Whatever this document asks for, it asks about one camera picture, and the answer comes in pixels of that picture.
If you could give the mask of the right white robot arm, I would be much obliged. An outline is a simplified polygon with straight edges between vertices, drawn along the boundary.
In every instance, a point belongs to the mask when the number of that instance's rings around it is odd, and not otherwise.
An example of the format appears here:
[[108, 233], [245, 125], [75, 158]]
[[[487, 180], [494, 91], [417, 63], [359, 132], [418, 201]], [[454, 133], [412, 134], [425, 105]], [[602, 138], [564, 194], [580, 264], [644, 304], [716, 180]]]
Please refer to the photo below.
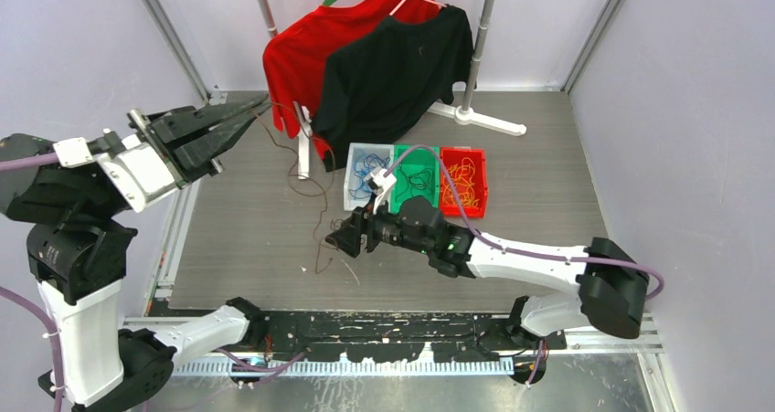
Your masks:
[[641, 333], [649, 275], [608, 238], [571, 247], [496, 238], [456, 225], [427, 199], [414, 197], [397, 213], [373, 202], [359, 206], [325, 241], [351, 258], [386, 243], [426, 256], [433, 269], [449, 278], [514, 280], [548, 288], [548, 295], [515, 300], [506, 327], [518, 348], [585, 326], [621, 339]]

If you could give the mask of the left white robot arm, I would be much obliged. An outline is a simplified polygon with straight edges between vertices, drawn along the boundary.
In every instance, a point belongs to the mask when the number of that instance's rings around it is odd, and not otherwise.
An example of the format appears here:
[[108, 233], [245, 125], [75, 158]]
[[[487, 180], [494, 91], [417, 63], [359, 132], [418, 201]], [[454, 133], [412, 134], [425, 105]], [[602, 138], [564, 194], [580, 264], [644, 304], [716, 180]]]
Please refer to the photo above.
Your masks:
[[202, 177], [271, 106], [267, 93], [237, 102], [130, 111], [132, 133], [58, 142], [14, 133], [1, 141], [1, 212], [28, 223], [27, 258], [43, 299], [52, 369], [39, 385], [76, 411], [127, 411], [151, 399], [173, 371], [218, 348], [263, 346], [266, 314], [237, 297], [192, 321], [123, 329], [118, 296], [137, 230], [121, 225]]

